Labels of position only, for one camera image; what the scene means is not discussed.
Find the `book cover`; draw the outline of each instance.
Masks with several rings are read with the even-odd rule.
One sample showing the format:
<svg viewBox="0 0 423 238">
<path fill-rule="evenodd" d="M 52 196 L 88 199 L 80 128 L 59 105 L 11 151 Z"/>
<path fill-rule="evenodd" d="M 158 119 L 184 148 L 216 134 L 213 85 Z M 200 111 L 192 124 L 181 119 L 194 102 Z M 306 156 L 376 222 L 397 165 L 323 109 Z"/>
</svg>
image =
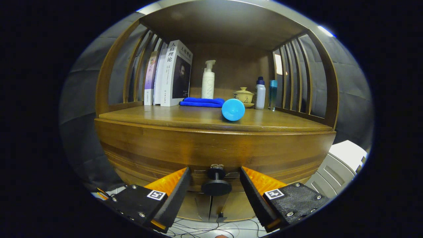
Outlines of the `book cover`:
<svg viewBox="0 0 423 238">
<path fill-rule="evenodd" d="M 144 105 L 153 105 L 154 76 L 156 74 L 157 51 L 153 51 L 148 61 L 146 80 L 144 86 Z"/>
<path fill-rule="evenodd" d="M 192 52 L 181 41 L 172 41 L 165 61 L 160 105 L 170 107 L 190 94 Z"/>
<path fill-rule="evenodd" d="M 160 55 L 158 56 L 157 67 L 156 67 L 156 77 L 154 79 L 154 89 L 153 89 L 153 105 L 160 104 L 160 96 L 162 89 L 162 78 L 163 72 L 165 70 L 165 58 L 166 53 L 168 52 L 168 45 L 163 44 L 162 49 L 160 50 Z"/>
</svg>

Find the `shelf ceiling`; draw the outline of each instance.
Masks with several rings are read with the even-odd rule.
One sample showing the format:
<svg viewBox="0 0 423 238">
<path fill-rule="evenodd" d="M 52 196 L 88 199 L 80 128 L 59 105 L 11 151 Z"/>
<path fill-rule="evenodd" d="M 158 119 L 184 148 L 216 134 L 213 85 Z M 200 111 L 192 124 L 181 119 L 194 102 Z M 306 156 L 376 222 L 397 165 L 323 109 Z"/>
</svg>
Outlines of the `shelf ceiling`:
<svg viewBox="0 0 423 238">
<path fill-rule="evenodd" d="M 166 42 L 221 43 L 273 50 L 307 29 L 269 9 L 231 0 L 197 0 L 140 19 Z"/>
</svg>

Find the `wooden cabinet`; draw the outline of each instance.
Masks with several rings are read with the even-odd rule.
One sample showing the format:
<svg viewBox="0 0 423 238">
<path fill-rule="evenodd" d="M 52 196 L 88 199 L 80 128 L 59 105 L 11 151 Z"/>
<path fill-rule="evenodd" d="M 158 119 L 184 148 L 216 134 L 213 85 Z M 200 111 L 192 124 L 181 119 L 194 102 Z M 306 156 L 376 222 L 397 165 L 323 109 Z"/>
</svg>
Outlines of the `wooden cabinet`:
<svg viewBox="0 0 423 238">
<path fill-rule="evenodd" d="M 122 79 L 124 103 L 109 105 L 108 90 L 117 54 L 130 33 L 140 24 L 150 34 L 147 41 L 181 40 L 193 53 L 190 96 L 200 97 L 201 77 L 206 60 L 215 59 L 215 97 L 225 100 L 241 86 L 254 91 L 258 76 L 266 87 L 276 77 L 274 52 L 285 45 L 299 42 L 308 34 L 321 56 L 327 80 L 327 110 L 324 118 L 310 114 L 311 81 L 309 71 L 307 112 L 300 107 L 277 108 L 276 111 L 246 109 L 239 121 L 222 117 L 220 108 L 143 106 L 142 101 L 128 102 L 129 76 Z M 138 51 L 137 44 L 133 52 Z M 149 57 L 143 49 L 141 57 Z M 283 59 L 282 67 L 290 72 L 283 81 L 293 78 L 292 63 L 299 62 L 303 51 L 294 58 Z M 128 69 L 132 69 L 133 54 Z M 142 75 L 136 74 L 135 90 L 142 87 Z M 283 101 L 286 100 L 284 86 Z M 292 104 L 293 93 L 288 100 Z M 192 181 L 178 216 L 215 221 L 220 212 L 227 221 L 249 219 L 254 212 L 239 181 L 239 168 L 245 166 L 290 184 L 308 180 L 319 168 L 335 138 L 338 114 L 338 85 L 336 73 L 327 51 L 304 26 L 283 14 L 249 3 L 230 0 L 198 0 L 173 5 L 134 22 L 121 34 L 109 50 L 100 70 L 96 91 L 95 126 L 101 145 L 110 163 L 125 183 L 146 185 L 174 171 L 189 166 Z M 227 172 L 224 179 L 231 183 L 230 194 L 205 196 L 201 185 L 208 180 L 206 170 L 212 164 L 222 164 Z"/>
</svg>

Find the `blue towel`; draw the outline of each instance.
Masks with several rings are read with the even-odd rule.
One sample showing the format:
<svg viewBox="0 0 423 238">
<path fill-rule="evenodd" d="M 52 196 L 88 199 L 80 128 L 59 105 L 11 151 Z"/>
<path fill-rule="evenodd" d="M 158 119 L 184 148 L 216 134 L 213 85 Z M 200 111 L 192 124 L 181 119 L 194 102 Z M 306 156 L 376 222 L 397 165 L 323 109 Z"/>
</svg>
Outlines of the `blue towel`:
<svg viewBox="0 0 423 238">
<path fill-rule="evenodd" d="M 192 107 L 221 108 L 224 102 L 225 100 L 223 98 L 207 99 L 187 97 L 182 100 L 182 102 L 179 102 L 179 105 Z"/>
</svg>

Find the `white bottle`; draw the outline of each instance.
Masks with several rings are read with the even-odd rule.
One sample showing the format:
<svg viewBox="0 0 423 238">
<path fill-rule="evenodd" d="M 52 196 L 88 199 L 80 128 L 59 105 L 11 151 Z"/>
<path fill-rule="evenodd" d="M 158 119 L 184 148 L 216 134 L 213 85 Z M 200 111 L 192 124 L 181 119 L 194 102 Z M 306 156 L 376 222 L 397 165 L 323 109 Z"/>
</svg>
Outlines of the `white bottle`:
<svg viewBox="0 0 423 238">
<path fill-rule="evenodd" d="M 201 98 L 213 99 L 214 73 L 212 72 L 212 67 L 215 62 L 216 62 L 215 60 L 206 61 L 207 67 L 204 69 L 204 73 L 203 73 L 203 84 L 201 86 Z"/>
<path fill-rule="evenodd" d="M 264 108 L 264 99 L 266 98 L 266 88 L 264 87 L 263 77 L 258 77 L 257 85 L 255 86 L 257 90 L 257 97 L 255 100 L 255 108 L 263 110 Z"/>
</svg>

